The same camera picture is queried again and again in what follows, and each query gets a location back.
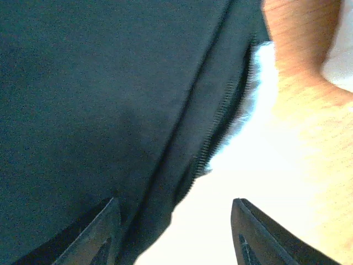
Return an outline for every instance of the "zipper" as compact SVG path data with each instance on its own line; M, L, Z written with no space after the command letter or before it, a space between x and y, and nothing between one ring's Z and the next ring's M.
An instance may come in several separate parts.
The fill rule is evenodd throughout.
M248 74L247 74L247 80L245 83L245 89L243 92L243 96L242 97L246 97L247 94L250 91L250 81L252 80L253 76L254 76L254 67L253 67L253 63L252 63L252 54L253 54L253 49L255 46L255 42L256 42L256 33L253 36L253 39L250 43L250 54L249 54L249 62L248 62ZM221 103L221 105L218 107L215 118L213 120L212 125L209 127L209 129L207 130L207 136L204 140L204 143L202 144L202 148L199 152L199 154L197 156L194 157L194 159L196 159L196 162L193 163L194 166L192 167L192 175L190 178L190 183L189 187L187 189L187 191L183 194L183 196L180 197L180 199L178 200L178 203L181 202L190 192L190 190L192 189L195 180L198 177L201 177L204 174L204 170L205 167L207 166L208 163L208 159L210 157L212 157L213 155L215 155L215 153L219 150L220 148L220 143L222 141L222 137L219 137L218 142L215 145L215 148L213 148L212 150L210 150L210 145L211 145L211 141L212 141L212 136L213 136L213 132L215 131L215 129L218 128L218 126L220 125L222 119L227 115L229 109L232 106L232 98L233 95L235 93L236 90L236 84L234 83L234 81L231 79L227 82L226 85L226 92L223 98L223 101ZM239 115L239 109L235 112L235 114L233 115L233 118ZM227 121L227 124L224 125L224 130L223 133L226 133L231 124L232 124L232 120L233 119L229 119L229 121Z

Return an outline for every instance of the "zipper teeth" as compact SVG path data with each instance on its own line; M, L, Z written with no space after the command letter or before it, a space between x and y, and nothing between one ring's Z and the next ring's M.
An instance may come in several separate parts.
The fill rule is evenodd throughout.
M251 80L254 76L254 66L253 66L253 62L252 62L252 53L254 50L256 39L257 39L257 37L255 34L251 43L250 43L250 59L249 59L248 77L247 77L247 82L245 84L245 90L244 90L244 94L243 94L244 97L246 97L250 91L250 83L251 83ZM229 80L227 82L226 94L224 96L224 100L216 112L215 119L213 120L212 126L210 126L209 129L207 130L207 137L205 138L204 144L202 145L200 155L195 157L196 159L198 159L197 165L194 169L195 171L193 174L193 179L191 181L191 185L190 185L188 191L186 192L186 194L184 195L184 197L189 193L190 189L193 187L193 185L195 183L195 179L197 177L200 177L204 172L204 168L208 162L208 161L206 161L206 159L207 159L208 148L210 146L211 139L212 139L213 129L221 122L221 120L224 116L224 113L226 112L227 108L231 104L231 99L232 99L232 95L234 92L233 89L234 89L234 82L233 82L233 80ZM237 112L235 113L234 116L239 115L239 112L240 112L240 110L237 110ZM232 123L228 123L226 125L225 131L228 131L231 124ZM213 151L211 152L211 156L213 156L219 148L220 148L220 143L217 143L216 148L214 148Z

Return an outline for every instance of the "dark garment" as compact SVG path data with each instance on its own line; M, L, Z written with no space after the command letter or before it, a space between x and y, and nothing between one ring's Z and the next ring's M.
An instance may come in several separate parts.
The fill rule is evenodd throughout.
M133 264L235 115L251 43L268 39L259 0L1 1L0 264L112 197L117 263Z

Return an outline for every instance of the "wooden floor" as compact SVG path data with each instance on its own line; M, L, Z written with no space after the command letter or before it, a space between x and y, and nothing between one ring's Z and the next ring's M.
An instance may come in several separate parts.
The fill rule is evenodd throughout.
M237 197L339 263L353 264L353 94L319 74L339 6L266 0L280 71L273 118L257 140L242 142L234 169L197 180L138 265L236 264L230 208Z

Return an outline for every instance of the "black fabric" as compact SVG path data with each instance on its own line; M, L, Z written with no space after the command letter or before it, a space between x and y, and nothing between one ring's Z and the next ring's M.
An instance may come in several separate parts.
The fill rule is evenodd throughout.
M258 0L2 1L0 264L111 197L132 264L169 225L259 17Z

